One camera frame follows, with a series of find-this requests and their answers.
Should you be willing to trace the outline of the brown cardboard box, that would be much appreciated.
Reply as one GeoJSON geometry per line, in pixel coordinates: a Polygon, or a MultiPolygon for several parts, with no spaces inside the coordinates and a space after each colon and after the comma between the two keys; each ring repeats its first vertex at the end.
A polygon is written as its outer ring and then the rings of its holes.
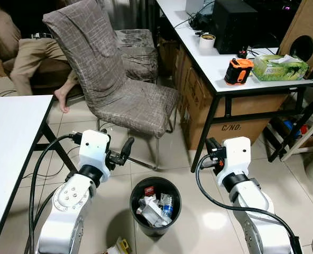
{"type": "MultiPolygon", "coordinates": [[[[174,83],[180,92],[178,112],[188,150],[196,150],[210,104],[214,99],[205,82],[194,70],[184,44],[180,44],[175,60],[174,83]]],[[[231,99],[231,116],[273,112],[280,108],[288,94],[254,95],[231,99]]],[[[234,137],[248,137],[255,142],[269,119],[216,123],[210,126],[208,138],[221,142],[234,137]]]]}

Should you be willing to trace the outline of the crumpled white wrapper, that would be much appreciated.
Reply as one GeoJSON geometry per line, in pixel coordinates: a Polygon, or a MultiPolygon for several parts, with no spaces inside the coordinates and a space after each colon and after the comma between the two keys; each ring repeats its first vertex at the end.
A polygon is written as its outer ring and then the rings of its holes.
{"type": "Polygon", "coordinates": [[[160,228],[172,222],[172,219],[163,214],[162,208],[159,208],[158,201],[154,196],[145,196],[138,201],[140,207],[136,213],[142,215],[149,225],[153,228],[160,228]]]}

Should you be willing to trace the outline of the clear plastic bottle blue cap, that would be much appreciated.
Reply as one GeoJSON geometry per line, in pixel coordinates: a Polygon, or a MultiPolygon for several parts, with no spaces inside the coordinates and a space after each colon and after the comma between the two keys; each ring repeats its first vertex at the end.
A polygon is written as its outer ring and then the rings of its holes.
{"type": "Polygon", "coordinates": [[[171,194],[160,194],[159,204],[161,206],[161,213],[164,217],[172,218],[173,213],[173,196],[171,194]]]}

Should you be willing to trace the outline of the orange and black tool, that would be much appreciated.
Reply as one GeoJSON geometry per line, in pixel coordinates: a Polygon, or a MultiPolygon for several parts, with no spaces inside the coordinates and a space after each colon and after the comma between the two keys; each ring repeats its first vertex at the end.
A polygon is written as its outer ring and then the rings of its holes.
{"type": "Polygon", "coordinates": [[[244,85],[253,66],[253,60],[232,58],[226,70],[224,81],[228,85],[244,85]]]}

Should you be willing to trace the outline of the chair with brown plaid cover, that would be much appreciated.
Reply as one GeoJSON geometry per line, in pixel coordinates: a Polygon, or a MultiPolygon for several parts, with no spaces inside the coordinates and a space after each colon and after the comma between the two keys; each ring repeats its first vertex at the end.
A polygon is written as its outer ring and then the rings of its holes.
{"type": "Polygon", "coordinates": [[[128,77],[109,17],[95,0],[44,14],[43,22],[77,73],[98,121],[156,139],[173,131],[178,91],[128,77]]]}

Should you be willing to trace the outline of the black and white floor rack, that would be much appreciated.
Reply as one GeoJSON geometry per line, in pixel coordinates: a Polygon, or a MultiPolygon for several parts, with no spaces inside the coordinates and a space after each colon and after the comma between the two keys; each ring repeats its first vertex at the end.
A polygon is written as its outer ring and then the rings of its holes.
{"type": "Polygon", "coordinates": [[[313,102],[306,108],[302,107],[302,99],[295,100],[295,109],[284,111],[270,119],[263,129],[263,136],[268,142],[268,162],[285,161],[292,155],[313,152],[313,102]],[[298,120],[288,128],[283,116],[299,116],[298,120]]]}

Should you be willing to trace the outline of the chair with plaid cushion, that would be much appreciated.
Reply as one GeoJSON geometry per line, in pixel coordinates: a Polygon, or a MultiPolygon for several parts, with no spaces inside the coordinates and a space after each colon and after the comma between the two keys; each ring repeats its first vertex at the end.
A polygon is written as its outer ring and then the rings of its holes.
{"type": "Polygon", "coordinates": [[[134,80],[155,83],[158,78],[158,51],[148,29],[115,31],[126,75],[134,80]]]}

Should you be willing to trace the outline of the yellow white packet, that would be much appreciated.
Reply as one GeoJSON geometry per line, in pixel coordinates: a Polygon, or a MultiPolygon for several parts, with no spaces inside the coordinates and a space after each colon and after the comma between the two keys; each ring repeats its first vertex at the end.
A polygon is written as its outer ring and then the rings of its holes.
{"type": "Polygon", "coordinates": [[[131,254],[131,248],[125,238],[118,237],[115,244],[108,247],[108,249],[101,252],[101,254],[131,254]]]}

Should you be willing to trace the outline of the white table with black legs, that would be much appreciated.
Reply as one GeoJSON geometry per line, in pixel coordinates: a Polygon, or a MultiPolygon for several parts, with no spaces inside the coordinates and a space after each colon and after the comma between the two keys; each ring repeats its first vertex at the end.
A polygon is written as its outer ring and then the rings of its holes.
{"type": "Polygon", "coordinates": [[[0,97],[0,234],[52,102],[53,95],[0,97]]]}

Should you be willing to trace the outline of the green tissue box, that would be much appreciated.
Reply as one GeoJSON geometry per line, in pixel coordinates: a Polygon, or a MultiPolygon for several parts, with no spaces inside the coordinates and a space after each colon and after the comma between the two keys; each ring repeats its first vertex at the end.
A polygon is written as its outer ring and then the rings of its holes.
{"type": "Polygon", "coordinates": [[[260,81],[300,80],[309,70],[308,63],[288,54],[256,56],[253,65],[253,74],[260,81]]]}

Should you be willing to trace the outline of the white cup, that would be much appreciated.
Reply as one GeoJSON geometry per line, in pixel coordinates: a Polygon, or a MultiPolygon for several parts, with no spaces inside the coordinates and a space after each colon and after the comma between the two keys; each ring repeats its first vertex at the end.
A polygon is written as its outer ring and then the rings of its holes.
{"type": "Polygon", "coordinates": [[[199,36],[198,50],[202,54],[212,54],[214,50],[216,36],[210,34],[209,32],[203,32],[199,36]]]}

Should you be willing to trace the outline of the person in tan trousers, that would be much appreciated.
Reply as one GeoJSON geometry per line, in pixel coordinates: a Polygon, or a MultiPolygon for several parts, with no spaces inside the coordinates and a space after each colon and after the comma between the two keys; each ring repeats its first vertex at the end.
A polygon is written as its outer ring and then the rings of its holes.
{"type": "Polygon", "coordinates": [[[19,95],[32,95],[30,79],[45,59],[67,61],[43,23],[43,15],[60,8],[58,0],[0,0],[0,7],[19,29],[19,49],[9,77],[19,95]]]}

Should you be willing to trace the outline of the black computer case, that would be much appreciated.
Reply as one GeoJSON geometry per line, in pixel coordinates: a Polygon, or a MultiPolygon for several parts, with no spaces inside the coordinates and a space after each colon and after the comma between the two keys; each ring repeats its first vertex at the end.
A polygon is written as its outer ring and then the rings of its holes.
{"type": "Polygon", "coordinates": [[[251,45],[257,11],[243,0],[215,0],[210,17],[210,33],[219,54],[237,54],[251,45]]]}

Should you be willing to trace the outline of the grey box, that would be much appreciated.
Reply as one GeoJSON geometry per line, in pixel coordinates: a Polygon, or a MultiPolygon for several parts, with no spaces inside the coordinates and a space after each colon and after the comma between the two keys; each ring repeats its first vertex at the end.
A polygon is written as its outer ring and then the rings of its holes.
{"type": "Polygon", "coordinates": [[[195,15],[204,6],[205,0],[186,0],[185,11],[187,14],[195,15]]]}

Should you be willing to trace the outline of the wooden speaker box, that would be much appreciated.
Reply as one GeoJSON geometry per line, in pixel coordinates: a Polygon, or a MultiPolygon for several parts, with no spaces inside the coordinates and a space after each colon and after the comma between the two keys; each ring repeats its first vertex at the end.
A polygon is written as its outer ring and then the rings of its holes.
{"type": "Polygon", "coordinates": [[[290,54],[299,41],[307,42],[307,57],[301,57],[313,68],[313,0],[302,0],[289,29],[278,48],[278,54],[290,54]]]}

